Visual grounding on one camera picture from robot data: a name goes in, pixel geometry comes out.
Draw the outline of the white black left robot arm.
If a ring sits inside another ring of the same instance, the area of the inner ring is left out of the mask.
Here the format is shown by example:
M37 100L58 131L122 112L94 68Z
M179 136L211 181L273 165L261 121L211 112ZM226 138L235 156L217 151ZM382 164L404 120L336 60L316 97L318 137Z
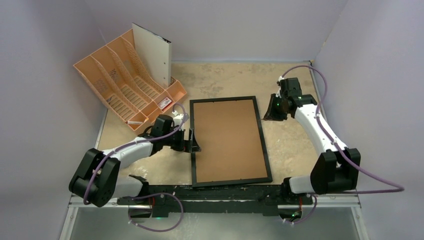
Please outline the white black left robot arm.
M83 204L97 207L114 198L130 198L138 205L146 203L149 199L148 181L133 174L120 176L119 172L164 147L176 152L200 152L193 128L189 129L188 139L184 138L183 125L187 119L186 113L174 117L161 114L152 126L128 143L107 150L87 150L70 180L69 191L81 197Z

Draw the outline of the black sunflower photo frame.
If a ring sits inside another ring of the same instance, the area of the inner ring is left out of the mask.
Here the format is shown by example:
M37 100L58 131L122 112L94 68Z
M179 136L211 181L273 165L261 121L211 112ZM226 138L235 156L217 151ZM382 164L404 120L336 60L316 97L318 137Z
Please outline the black sunflower photo frame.
M189 105L201 148L191 155L192 187L273 181L255 96L192 99Z

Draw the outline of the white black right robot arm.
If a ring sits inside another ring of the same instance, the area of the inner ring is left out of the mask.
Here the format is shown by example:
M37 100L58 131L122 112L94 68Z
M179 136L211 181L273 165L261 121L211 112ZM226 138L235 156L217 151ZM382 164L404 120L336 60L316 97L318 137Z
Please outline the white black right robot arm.
M319 113L318 103L310 94L303 94L298 78L279 77L277 93L270 102L263 120L284 121L295 119L305 130L318 159L309 175L287 177L282 182L280 196L288 204L301 194L328 194L353 190L357 186L359 171L349 164L348 157L359 165L361 154L340 141Z

